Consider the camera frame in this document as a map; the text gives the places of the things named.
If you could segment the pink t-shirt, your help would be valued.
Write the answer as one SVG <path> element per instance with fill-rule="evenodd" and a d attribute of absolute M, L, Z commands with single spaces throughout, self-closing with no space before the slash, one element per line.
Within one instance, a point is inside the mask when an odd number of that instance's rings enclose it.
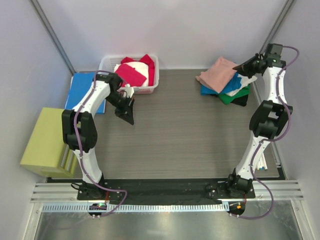
<path fill-rule="evenodd" d="M 220 56 L 208 70 L 202 71 L 195 79 L 219 94 L 235 75 L 236 66 L 237 64 L 233 61 Z"/>

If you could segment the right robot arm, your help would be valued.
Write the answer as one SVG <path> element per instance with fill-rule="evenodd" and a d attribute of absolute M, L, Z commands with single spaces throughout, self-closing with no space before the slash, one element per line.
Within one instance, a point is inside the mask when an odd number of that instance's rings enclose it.
<path fill-rule="evenodd" d="M 291 125 L 293 107 L 285 98 L 284 78 L 288 64 L 281 59 L 284 45 L 270 43 L 264 54 L 255 54 L 246 62 L 235 66 L 240 75 L 251 78 L 260 74 L 263 78 L 266 99 L 252 115 L 249 123 L 251 139 L 245 153 L 226 183 L 218 188 L 218 195 L 242 198 L 253 191 L 255 169 L 271 142 L 282 139 Z"/>

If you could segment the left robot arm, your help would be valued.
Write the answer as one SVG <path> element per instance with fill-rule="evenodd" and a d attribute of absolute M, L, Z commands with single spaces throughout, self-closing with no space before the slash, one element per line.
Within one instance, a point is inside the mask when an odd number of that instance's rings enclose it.
<path fill-rule="evenodd" d="M 133 125 L 134 89 L 126 84 L 124 93 L 120 93 L 124 80 L 116 73 L 99 70 L 94 73 L 92 84 L 71 110 L 62 112 L 62 138 L 78 159 L 82 172 L 82 182 L 78 187 L 78 198 L 101 200 L 110 191 L 105 185 L 102 171 L 99 168 L 95 146 L 98 132 L 94 116 L 103 101 L 114 106 L 114 114 Z"/>

